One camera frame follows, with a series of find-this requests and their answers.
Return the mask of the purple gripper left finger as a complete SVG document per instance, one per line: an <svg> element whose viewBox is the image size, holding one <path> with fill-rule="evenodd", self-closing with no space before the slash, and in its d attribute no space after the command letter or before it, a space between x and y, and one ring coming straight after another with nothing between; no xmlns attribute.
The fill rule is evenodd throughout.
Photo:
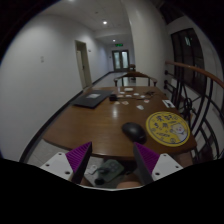
<svg viewBox="0 0 224 224"><path fill-rule="evenodd" d="M91 154L92 143L88 142L67 153L56 153L41 166L41 169L79 184L83 178Z"/></svg>

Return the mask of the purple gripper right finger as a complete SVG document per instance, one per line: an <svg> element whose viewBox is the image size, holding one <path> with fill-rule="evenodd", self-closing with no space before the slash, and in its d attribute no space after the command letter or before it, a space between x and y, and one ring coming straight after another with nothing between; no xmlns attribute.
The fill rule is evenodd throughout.
<svg viewBox="0 0 224 224"><path fill-rule="evenodd" d="M134 144L133 153L144 185L182 169L168 154L157 154L139 143Z"/></svg>

